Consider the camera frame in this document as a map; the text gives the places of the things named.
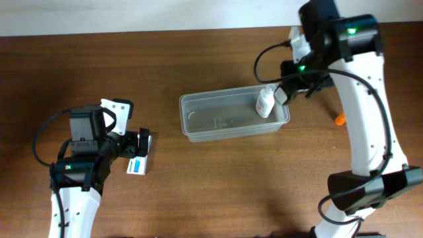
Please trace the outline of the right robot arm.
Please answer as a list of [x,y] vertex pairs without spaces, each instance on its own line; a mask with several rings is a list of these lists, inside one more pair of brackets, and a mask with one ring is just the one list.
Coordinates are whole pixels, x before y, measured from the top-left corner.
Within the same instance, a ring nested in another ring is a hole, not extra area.
[[393,128],[383,78],[380,27],[371,15],[344,18],[333,1],[310,0],[299,10],[301,28],[286,42],[293,59],[281,65],[274,98],[290,103],[323,87],[338,91],[350,140],[352,168],[328,177],[322,222],[311,237],[356,237],[364,219],[422,184]]

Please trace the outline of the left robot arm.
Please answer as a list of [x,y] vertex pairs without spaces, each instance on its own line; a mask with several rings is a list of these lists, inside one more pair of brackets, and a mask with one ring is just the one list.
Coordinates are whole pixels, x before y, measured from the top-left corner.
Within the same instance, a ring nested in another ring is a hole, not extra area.
[[103,101],[70,110],[71,138],[50,166],[50,237],[90,237],[104,183],[113,162],[129,161],[127,173],[144,175],[152,137],[148,129],[128,131],[130,101]]

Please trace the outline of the orange tube white cap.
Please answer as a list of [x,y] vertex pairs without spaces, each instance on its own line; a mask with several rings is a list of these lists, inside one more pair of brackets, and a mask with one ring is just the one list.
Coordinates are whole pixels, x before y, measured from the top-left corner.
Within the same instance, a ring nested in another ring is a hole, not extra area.
[[346,123],[346,116],[344,112],[341,112],[334,120],[337,126],[342,126]]

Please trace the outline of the white spray bottle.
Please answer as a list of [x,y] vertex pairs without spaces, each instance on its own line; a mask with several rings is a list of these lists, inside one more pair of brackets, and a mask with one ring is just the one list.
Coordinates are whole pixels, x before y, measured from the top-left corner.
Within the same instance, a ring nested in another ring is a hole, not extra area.
[[274,107],[274,88],[267,85],[260,91],[256,101],[256,111],[262,118],[267,118]]

